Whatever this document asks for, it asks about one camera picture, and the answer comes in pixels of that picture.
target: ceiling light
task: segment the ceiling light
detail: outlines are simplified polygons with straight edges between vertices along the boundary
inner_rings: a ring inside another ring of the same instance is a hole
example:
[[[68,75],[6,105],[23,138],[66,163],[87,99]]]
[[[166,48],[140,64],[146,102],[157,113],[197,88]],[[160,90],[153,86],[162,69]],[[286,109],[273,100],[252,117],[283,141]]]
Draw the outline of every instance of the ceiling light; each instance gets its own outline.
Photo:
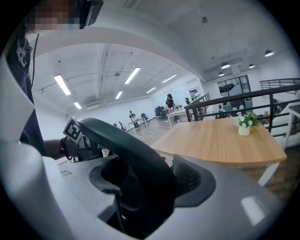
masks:
[[[123,91],[121,91],[121,92],[118,93],[118,95],[116,96],[116,99],[118,99],[121,96],[122,92]]]
[[[168,79],[164,80],[163,83],[165,83],[166,81],[170,80],[171,78],[174,78],[175,76],[176,76],[176,74],[173,75],[172,77],[169,77]]]
[[[78,102],[74,102],[74,105],[78,108],[78,109],[81,109],[80,105]]]
[[[134,78],[137,72],[140,71],[140,69],[140,67],[136,67],[135,70],[133,70],[132,74],[130,74],[129,78],[126,80],[125,84],[129,84],[129,82]]]
[[[71,94],[60,74],[54,76],[54,79],[66,95]]]
[[[274,54],[274,52],[270,51],[270,50],[267,50],[265,53],[264,53],[264,56],[265,57],[269,57],[269,56],[272,56]]]
[[[146,92],[146,93],[150,93],[152,90],[154,90],[155,88],[152,88],[152,89],[150,89],[148,92]]]
[[[225,68],[229,68],[230,67],[230,64],[228,62],[223,62],[222,64],[222,69],[225,69]]]

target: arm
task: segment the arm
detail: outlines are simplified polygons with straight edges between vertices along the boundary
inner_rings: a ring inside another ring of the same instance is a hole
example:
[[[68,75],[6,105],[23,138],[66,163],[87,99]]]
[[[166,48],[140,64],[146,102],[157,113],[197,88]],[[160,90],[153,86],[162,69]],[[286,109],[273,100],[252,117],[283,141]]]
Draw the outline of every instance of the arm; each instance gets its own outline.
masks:
[[[65,154],[61,152],[60,139],[44,140],[47,151],[54,160],[63,158]],[[66,140],[67,153],[72,157],[77,157],[76,143],[70,139]]]

